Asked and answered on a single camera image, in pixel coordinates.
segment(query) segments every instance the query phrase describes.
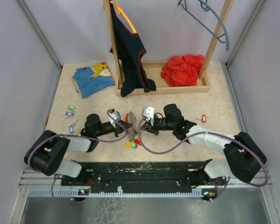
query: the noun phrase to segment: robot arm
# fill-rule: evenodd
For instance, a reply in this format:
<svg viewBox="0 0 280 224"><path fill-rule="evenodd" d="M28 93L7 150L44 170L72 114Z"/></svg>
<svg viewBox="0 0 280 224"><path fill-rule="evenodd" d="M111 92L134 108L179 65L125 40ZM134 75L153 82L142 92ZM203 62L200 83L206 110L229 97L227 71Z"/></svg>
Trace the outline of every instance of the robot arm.
<svg viewBox="0 0 280 224"><path fill-rule="evenodd" d="M120 113L111 109L109 115L124 128L132 127L132 124L121 120ZM85 138L71 137L71 135L63 135L55 137L45 144L41 145L37 151L34 151L42 142L56 136L56 133L46 130L28 150L24 157L24 162L28 165L29 157L31 157L31 167L43 174L50 176L53 174L66 175L72 178L83 179L86 169L79 163L64 159L66 152L91 152L98 145L98 136L109 133L114 133L115 137L123 133L124 129L109 118L109 122L102 123L97 114L90 114L85 122L85 128L81 131L81 136L89 137L92 140Z"/></svg>
<svg viewBox="0 0 280 224"><path fill-rule="evenodd" d="M186 142L189 144L199 144L225 155L225 159L211 160L204 167L205 173L210 178L235 176L243 182L250 183L261 169L255 158L246 151L240 152L239 149L241 148L233 143L233 141L213 135L221 134L207 130L194 122L185 120L181 111L175 104L165 106L164 113L165 117L159 118L157 114L154 113L154 108L145 107L142 116L146 119L146 122L141 127L141 130L148 131L155 135L158 135L161 130L173 131L173 135L179 140L183 140L195 133L205 132L205 134L199 134L189 138ZM266 163L265 155L247 133L240 132L238 135L225 134L225 136L244 144L251 149L264 164Z"/></svg>

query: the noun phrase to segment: orange hanger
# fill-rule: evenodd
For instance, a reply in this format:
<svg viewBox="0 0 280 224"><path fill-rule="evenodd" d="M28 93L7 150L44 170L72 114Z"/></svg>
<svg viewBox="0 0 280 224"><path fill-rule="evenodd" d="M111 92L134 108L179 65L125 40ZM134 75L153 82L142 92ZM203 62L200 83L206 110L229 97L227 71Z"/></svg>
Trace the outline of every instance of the orange hanger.
<svg viewBox="0 0 280 224"><path fill-rule="evenodd" d="M116 11L118 12L118 14L122 14L124 16L124 18L126 19L126 21L128 22L128 24L130 25L130 27L132 28L132 31L134 32L134 34L137 33L134 25L132 24L132 22L130 21L130 19L127 17L127 15L125 14L125 12L122 10L122 8L119 7L119 3L118 3L118 0L116 0L116 3L113 2L113 1L110 1L110 3L112 5L115 6L116 8Z"/></svg>

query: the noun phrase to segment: wooden tray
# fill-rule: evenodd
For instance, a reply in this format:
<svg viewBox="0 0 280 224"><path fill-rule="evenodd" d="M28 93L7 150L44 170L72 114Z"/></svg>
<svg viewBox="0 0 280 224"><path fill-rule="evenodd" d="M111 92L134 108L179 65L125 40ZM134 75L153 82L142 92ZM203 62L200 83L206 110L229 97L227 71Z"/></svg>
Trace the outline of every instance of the wooden tray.
<svg viewBox="0 0 280 224"><path fill-rule="evenodd" d="M161 77L162 68L166 65L167 61L159 62L142 62L143 68L146 72L147 78L154 80L157 90L145 93L143 89L135 89L129 96L137 95L154 95L154 94L177 94L177 93L193 93L193 92L208 92L210 89L209 81L207 80L206 74L202 78L198 78L196 86L183 86L183 87L169 87L167 81ZM119 80L117 79L116 96L120 96L120 89L122 87Z"/></svg>

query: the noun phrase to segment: white cable tie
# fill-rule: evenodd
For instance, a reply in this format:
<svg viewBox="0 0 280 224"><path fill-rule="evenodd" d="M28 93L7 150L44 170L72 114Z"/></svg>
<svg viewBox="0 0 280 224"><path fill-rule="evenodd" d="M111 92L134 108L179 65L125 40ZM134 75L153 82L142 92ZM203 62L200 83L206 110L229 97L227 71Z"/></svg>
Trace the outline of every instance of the white cable tie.
<svg viewBox="0 0 280 224"><path fill-rule="evenodd" d="M204 145L207 147L207 148L209 148L209 146L208 146L208 144L207 144L207 141L206 141L206 136L209 134L209 130L207 130L205 133L204 133L204 135L203 135L203 141L204 141Z"/></svg>

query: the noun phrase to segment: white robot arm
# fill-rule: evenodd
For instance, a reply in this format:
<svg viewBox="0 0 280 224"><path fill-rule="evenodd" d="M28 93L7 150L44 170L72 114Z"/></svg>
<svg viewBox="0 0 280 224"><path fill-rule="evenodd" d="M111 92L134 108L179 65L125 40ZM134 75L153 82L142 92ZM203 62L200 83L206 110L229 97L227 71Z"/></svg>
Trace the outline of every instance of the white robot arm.
<svg viewBox="0 0 280 224"><path fill-rule="evenodd" d="M205 173L211 179L235 176L243 182L250 183L261 169L258 161L247 151L241 152L240 149L243 148L234 142L244 145L257 155L263 164L266 163L265 155L247 133L227 135L205 129L194 122L185 120L175 104L165 106L164 113L165 117L159 118L154 113L154 108L145 107L142 116L146 122L141 130L155 135L158 135L159 131L173 131L173 135L179 140L189 144L202 145L225 155L224 159L211 160L204 167Z"/></svg>

